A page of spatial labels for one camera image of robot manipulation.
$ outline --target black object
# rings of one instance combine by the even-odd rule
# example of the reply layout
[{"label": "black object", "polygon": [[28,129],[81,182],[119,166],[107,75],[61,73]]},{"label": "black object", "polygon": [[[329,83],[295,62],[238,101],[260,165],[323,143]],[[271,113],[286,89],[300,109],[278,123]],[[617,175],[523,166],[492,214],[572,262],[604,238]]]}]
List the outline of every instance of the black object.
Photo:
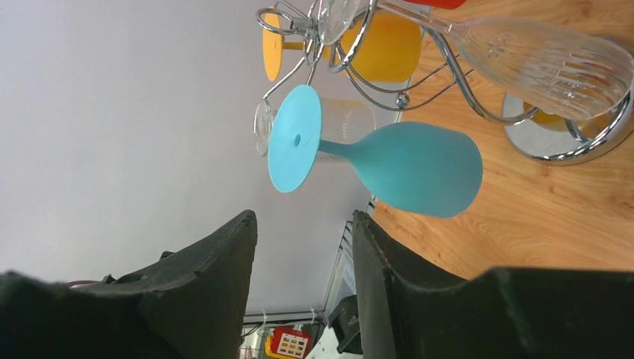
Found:
[{"label": "black object", "polygon": [[309,343],[309,347],[308,347],[309,353],[311,350],[313,350],[313,348],[315,348],[315,345],[318,343],[318,339],[324,333],[324,329],[325,329],[325,326],[323,321],[318,321],[317,318],[315,319],[314,323],[303,324],[301,326],[301,331],[310,335],[310,337],[313,339],[313,340],[310,340],[310,343]]},{"label": "black object", "polygon": [[241,343],[255,213],[111,283],[70,289],[0,277],[0,358],[233,359]]},{"label": "black object", "polygon": [[365,359],[631,358],[634,274],[497,268],[450,274],[354,213]]},{"label": "black object", "polygon": [[363,354],[356,295],[343,298],[328,321],[339,341],[338,353]]},{"label": "black object", "polygon": [[171,256],[172,254],[174,254],[174,252],[165,251],[161,254],[161,259],[164,260],[165,258]]}]

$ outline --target turquoise silicone wine glass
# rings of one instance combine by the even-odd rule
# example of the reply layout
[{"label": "turquoise silicone wine glass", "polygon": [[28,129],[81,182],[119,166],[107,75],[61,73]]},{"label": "turquoise silicone wine glass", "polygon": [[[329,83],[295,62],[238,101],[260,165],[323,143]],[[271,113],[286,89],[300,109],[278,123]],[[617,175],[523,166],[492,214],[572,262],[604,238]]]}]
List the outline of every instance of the turquoise silicone wine glass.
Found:
[{"label": "turquoise silicone wine glass", "polygon": [[321,100],[310,86],[300,85],[284,99],[268,146],[268,170],[278,191],[297,189],[323,152],[347,159],[370,192],[404,211],[453,217],[478,194],[482,157],[463,133],[401,122],[340,144],[321,138],[321,120]]}]

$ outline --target red object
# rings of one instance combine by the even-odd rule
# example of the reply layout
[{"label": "red object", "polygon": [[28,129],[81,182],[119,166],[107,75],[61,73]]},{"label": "red object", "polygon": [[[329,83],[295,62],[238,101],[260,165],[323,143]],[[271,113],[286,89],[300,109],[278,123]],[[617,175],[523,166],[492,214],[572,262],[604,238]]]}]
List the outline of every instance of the red object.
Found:
[{"label": "red object", "polygon": [[411,4],[429,5],[441,9],[454,10],[464,4],[466,0],[403,0]]},{"label": "red object", "polygon": [[271,352],[288,358],[304,359],[310,348],[310,334],[296,331],[292,326],[276,327],[271,340]]}]

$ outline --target yellow base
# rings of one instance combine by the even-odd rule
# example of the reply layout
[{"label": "yellow base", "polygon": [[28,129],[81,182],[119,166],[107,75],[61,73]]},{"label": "yellow base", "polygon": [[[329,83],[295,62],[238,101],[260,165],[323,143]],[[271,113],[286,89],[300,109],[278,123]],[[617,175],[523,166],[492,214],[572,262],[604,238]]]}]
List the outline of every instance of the yellow base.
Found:
[{"label": "yellow base", "polygon": [[[524,107],[524,111],[526,111],[529,108],[531,108],[532,105],[525,102],[523,107]],[[608,126],[611,119],[612,119],[612,116],[608,113],[608,114],[602,114],[595,118],[591,118],[589,120],[574,121],[574,122],[577,125],[577,128],[579,128],[579,131],[586,138],[595,138],[601,133],[601,131],[603,131]],[[568,131],[568,127],[566,126],[566,123],[564,122],[564,118],[556,114],[547,114],[543,111],[539,111],[532,118],[532,120],[533,122],[535,122],[539,126],[544,127],[545,129],[549,129],[552,131],[560,131],[560,132]]]},{"label": "yellow base", "polygon": [[[267,24],[280,28],[278,15],[267,13]],[[348,52],[359,34],[361,24],[348,30],[341,40]],[[303,43],[287,43],[284,36],[262,30],[262,53],[264,68],[270,81],[275,81],[282,70],[285,49],[302,50]],[[352,65],[364,79],[371,82],[406,82],[416,70],[422,46],[420,27],[410,20],[386,11],[378,11],[367,30],[363,44],[354,57]],[[330,58],[326,48],[324,58]]]}]

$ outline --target clear glass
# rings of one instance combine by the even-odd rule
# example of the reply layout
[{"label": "clear glass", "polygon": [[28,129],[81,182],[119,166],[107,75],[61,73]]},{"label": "clear glass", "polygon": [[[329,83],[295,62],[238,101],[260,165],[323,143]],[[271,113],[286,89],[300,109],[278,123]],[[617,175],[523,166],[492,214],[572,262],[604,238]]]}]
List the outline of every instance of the clear glass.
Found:
[{"label": "clear glass", "polygon": [[634,58],[603,39],[527,19],[449,22],[394,0],[378,6],[449,35],[471,66],[509,93],[569,120],[605,114],[634,85]]},{"label": "clear glass", "polygon": [[350,28],[361,0],[320,0],[317,13],[319,36],[330,46]]},{"label": "clear glass", "polygon": [[[353,144],[376,130],[376,120],[370,107],[364,102],[348,99],[321,98],[322,130],[321,138],[341,144]],[[257,106],[253,133],[256,149],[261,156],[268,153],[268,142],[271,137],[277,111],[263,99]],[[338,156],[319,153],[318,161],[343,161]]]},{"label": "clear glass", "polygon": [[[321,99],[323,127],[321,139],[339,144],[354,144],[376,130],[376,120],[370,107],[361,101]],[[344,162],[339,156],[319,152],[317,161]]]}]

